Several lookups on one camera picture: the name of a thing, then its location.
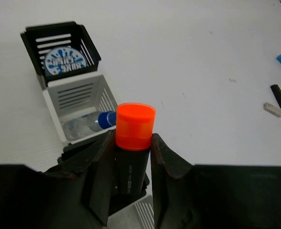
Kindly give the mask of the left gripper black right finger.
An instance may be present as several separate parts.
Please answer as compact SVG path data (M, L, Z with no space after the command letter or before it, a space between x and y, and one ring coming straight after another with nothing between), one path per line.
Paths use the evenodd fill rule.
M154 227L281 229L281 167L192 165L151 139Z

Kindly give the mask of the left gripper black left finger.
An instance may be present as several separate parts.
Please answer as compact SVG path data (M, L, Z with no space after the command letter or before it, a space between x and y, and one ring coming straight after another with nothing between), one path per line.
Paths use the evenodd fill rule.
M0 164L0 229L101 229L107 225L115 133L45 172Z

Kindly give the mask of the clear glue bottle blue cap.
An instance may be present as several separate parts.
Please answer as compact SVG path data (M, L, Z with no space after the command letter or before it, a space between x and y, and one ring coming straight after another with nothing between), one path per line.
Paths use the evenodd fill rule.
M115 125L115 111L96 111L65 122L63 131L68 140L77 140Z

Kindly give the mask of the orange cap black highlighter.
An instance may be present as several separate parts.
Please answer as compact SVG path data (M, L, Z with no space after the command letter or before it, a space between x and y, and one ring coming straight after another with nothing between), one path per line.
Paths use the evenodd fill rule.
M141 192L156 110L140 103L123 103L116 110L115 158L118 188L122 195Z

